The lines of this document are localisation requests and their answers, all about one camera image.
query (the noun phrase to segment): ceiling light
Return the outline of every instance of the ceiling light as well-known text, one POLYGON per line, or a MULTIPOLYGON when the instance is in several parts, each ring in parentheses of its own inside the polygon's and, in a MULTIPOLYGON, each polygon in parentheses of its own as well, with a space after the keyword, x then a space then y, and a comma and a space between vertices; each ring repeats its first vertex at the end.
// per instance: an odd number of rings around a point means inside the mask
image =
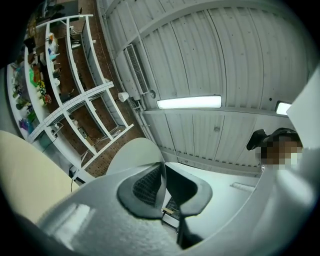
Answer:
POLYGON ((221 96, 172 98, 158 100, 156 103, 159 109, 220 108, 221 96))
POLYGON ((275 112, 279 115, 286 115, 287 116, 287 111, 291 107, 291 104, 289 103, 284 103, 284 102, 279 102, 277 104, 277 107, 275 109, 275 112))

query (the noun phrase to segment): white wall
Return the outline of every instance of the white wall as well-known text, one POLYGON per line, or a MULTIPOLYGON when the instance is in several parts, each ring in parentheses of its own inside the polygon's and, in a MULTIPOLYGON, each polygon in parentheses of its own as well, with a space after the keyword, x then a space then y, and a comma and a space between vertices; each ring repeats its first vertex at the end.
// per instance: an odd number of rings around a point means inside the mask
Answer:
POLYGON ((186 171, 208 182, 212 188, 212 199, 205 209, 197 216, 186 218, 190 230, 201 230, 206 238, 226 224, 248 199, 250 192, 230 187, 234 182, 255 186, 258 178, 222 174, 202 170, 176 162, 167 162, 172 169, 186 171))

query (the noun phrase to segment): cable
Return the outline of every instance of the cable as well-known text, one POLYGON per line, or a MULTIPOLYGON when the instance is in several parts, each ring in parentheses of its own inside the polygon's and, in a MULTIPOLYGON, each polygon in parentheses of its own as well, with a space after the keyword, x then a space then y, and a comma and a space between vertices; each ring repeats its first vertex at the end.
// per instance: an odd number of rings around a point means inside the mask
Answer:
POLYGON ((54 142, 56 141, 57 138, 58 138, 58 137, 56 137, 56 138, 54 139, 54 141, 52 141, 48 146, 46 146, 46 148, 42 151, 42 153, 45 152, 45 151, 47 150, 47 148, 48 148, 52 143, 54 143, 54 142))

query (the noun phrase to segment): metal beam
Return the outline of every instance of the metal beam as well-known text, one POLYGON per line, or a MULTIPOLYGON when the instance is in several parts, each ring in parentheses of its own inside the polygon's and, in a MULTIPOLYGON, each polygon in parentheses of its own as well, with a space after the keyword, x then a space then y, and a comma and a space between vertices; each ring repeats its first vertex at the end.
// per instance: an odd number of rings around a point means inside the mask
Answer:
MULTIPOLYGON (((120 0, 114 0, 110 7, 108 7, 108 9, 112 7, 114 2, 120 2, 120 0)), ((227 7, 264 10, 273 14, 285 16, 287 18, 290 18, 291 20, 294 20, 292 17, 295 16, 287 6, 281 4, 280 2, 271 2, 269 0, 199 0, 198 2, 183 4, 177 8, 173 8, 169 11, 166 11, 159 17, 153 19, 151 22, 149 22, 139 30, 139 34, 136 33, 131 38, 129 38, 125 45, 123 45, 117 52, 116 56, 118 56, 118 54, 123 51, 127 45, 132 43, 137 44, 139 42, 139 36, 143 39, 163 25, 168 24, 169 22, 172 22, 180 17, 203 10, 227 7)))
POLYGON ((260 177, 261 171, 258 167, 236 165, 225 162, 218 162, 214 160, 208 160, 201 157, 189 155, 186 153, 176 152, 168 148, 159 146, 159 149, 163 154, 169 154, 177 158, 181 158, 194 163, 202 164, 211 167, 212 172, 230 174, 230 175, 241 175, 249 177, 260 177))
POLYGON ((221 115, 221 116, 235 116, 243 117, 257 117, 257 116, 273 116, 275 118, 288 120, 288 116, 277 114, 275 111, 249 108, 249 107, 230 107, 222 106, 220 108, 187 108, 187 109, 158 109, 152 108, 143 112, 146 115, 156 114, 199 114, 199 115, 221 115))
POLYGON ((108 18, 113 10, 117 7, 117 5, 121 2, 121 0, 113 0, 112 3, 106 8, 105 17, 108 18))

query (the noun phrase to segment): corrugated metal wall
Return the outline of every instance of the corrugated metal wall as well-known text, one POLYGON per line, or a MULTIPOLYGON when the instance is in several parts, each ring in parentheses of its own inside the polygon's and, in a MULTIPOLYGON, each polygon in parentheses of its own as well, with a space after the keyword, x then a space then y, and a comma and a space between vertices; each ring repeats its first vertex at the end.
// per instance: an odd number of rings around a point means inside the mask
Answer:
MULTIPOLYGON (((198 1, 127 0, 139 29, 165 13, 198 1)), ((107 25, 115 52, 137 32, 125 1, 116 6, 107 25)), ((147 59, 143 46, 135 46, 148 80, 153 76, 156 85, 149 83, 157 97, 145 96, 151 109, 157 107, 159 99, 216 94, 222 96, 225 107, 274 111, 277 101, 294 101, 315 62, 304 32, 285 15, 264 9, 204 9, 168 22, 142 41, 147 59)), ((245 166, 258 164, 255 153, 245 149, 253 131, 262 128, 268 134, 279 127, 293 128, 289 119, 267 115, 163 113, 146 114, 145 118, 159 146, 245 166)), ((175 156, 166 157, 185 163, 175 156)))

